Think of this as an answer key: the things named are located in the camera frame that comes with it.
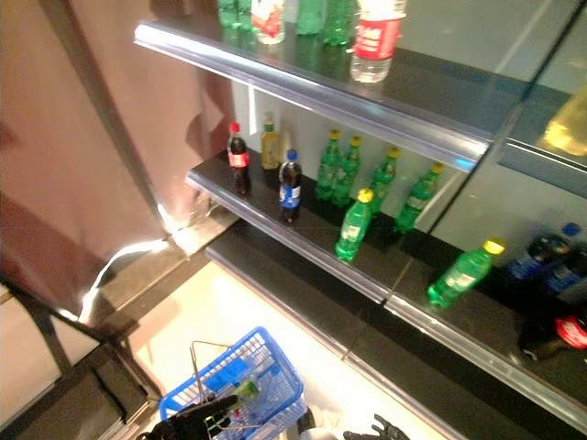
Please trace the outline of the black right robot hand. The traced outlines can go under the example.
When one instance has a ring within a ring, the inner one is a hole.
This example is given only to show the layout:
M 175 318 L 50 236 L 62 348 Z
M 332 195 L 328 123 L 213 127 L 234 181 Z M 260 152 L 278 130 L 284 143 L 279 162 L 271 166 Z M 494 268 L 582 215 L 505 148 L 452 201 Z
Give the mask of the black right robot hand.
M 397 426 L 391 424 L 379 414 L 374 414 L 374 420 L 371 429 L 375 434 L 358 434 L 351 431 L 343 433 L 344 440 L 410 440 L 409 436 Z

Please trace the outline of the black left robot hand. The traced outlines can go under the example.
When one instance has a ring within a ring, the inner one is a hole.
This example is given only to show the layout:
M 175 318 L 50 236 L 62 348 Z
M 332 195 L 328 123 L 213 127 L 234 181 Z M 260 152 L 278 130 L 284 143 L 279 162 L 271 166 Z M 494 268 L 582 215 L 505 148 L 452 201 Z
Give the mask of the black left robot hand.
M 169 419 L 157 423 L 138 439 L 212 439 L 230 426 L 228 413 L 238 403 L 237 395 L 224 398 L 209 396 L 199 404 L 191 404 Z

